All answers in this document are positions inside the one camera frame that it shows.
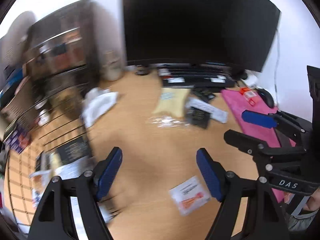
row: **black mouse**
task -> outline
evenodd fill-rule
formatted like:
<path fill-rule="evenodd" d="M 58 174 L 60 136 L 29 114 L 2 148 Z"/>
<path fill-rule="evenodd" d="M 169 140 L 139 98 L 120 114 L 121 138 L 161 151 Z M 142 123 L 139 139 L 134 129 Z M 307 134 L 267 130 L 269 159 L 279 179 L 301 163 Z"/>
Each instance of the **black mouse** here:
<path fill-rule="evenodd" d="M 263 88 L 257 88 L 258 95 L 262 98 L 262 100 L 266 103 L 267 106 L 273 108 L 275 106 L 275 102 L 273 100 L 272 95 Z"/>

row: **computer monitor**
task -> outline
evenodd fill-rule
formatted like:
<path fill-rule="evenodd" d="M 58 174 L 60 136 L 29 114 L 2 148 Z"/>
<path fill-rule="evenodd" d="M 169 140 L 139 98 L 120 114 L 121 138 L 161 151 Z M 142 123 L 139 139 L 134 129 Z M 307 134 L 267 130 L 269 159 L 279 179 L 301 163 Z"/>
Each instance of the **computer monitor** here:
<path fill-rule="evenodd" d="M 123 0 L 128 65 L 217 64 L 261 71 L 280 11 L 269 0 Z"/>

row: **white object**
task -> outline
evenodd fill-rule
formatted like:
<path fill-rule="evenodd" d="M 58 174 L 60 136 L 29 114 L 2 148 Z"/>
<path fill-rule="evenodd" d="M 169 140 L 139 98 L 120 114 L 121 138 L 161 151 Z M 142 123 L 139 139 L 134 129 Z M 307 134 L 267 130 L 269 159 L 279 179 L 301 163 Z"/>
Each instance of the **white object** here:
<path fill-rule="evenodd" d="M 258 83 L 258 78 L 250 71 L 246 70 L 248 77 L 246 79 L 241 79 L 242 82 L 249 88 L 254 88 Z"/>
<path fill-rule="evenodd" d="M 219 108 L 216 108 L 200 99 L 189 98 L 189 101 L 186 104 L 186 107 L 195 107 L 202 111 L 210 113 L 210 117 L 214 120 L 217 120 L 222 123 L 226 123 L 228 120 L 228 112 L 222 111 Z"/>
<path fill-rule="evenodd" d="M 225 83 L 226 79 L 225 78 L 210 78 L 211 82 L 214 83 Z"/>
<path fill-rule="evenodd" d="M 117 101 L 118 92 L 110 92 L 109 89 L 91 89 L 83 100 L 82 117 L 86 128 L 106 113 Z"/>
<path fill-rule="evenodd" d="M 184 78 L 168 78 L 168 83 L 184 83 Z"/>
<path fill-rule="evenodd" d="M 120 57 L 117 57 L 114 51 L 105 53 L 106 64 L 102 66 L 101 73 L 104 79 L 115 81 L 122 77 L 122 67 Z"/>
<path fill-rule="evenodd" d="M 211 199 L 210 194 L 204 190 L 196 176 L 170 189 L 169 193 L 183 216 L 190 214 Z"/>
<path fill-rule="evenodd" d="M 50 122 L 50 115 L 47 109 L 44 109 L 39 114 L 40 120 L 38 122 L 39 126 L 43 126 L 46 123 Z"/>

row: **white cable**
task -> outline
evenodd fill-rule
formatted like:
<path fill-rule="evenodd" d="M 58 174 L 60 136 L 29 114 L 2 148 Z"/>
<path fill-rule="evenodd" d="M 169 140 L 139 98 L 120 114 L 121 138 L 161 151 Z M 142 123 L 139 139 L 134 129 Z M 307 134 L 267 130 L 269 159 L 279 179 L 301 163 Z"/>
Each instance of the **white cable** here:
<path fill-rule="evenodd" d="M 274 72 L 274 83 L 275 83 L 275 92 L 276 92 L 276 105 L 279 108 L 278 89 L 277 89 L 277 70 L 278 70 L 279 61 L 280 61 L 280 35 L 279 35 L 278 29 L 276 29 L 276 36 L 277 36 L 277 61 L 276 61 L 275 72 Z"/>

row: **paper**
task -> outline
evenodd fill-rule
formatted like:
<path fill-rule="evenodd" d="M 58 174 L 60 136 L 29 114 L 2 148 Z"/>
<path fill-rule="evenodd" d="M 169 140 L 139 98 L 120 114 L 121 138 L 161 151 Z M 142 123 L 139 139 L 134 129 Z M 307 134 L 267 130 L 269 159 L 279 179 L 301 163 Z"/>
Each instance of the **paper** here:
<path fill-rule="evenodd" d="M 208 191 L 204 190 L 196 176 L 174 187 L 169 192 L 178 206 L 180 214 L 183 216 L 203 206 L 211 198 Z"/>
<path fill-rule="evenodd" d="M 216 108 L 200 99 L 189 98 L 189 101 L 186 106 L 188 108 L 194 107 L 202 111 L 206 111 L 211 114 L 210 117 L 212 119 L 217 120 L 219 122 L 226 123 L 228 120 L 228 112 L 222 111 L 221 109 Z"/>
<path fill-rule="evenodd" d="M 110 92 L 109 89 L 91 89 L 83 100 L 84 125 L 91 127 L 94 122 L 107 112 L 117 101 L 118 92 Z"/>

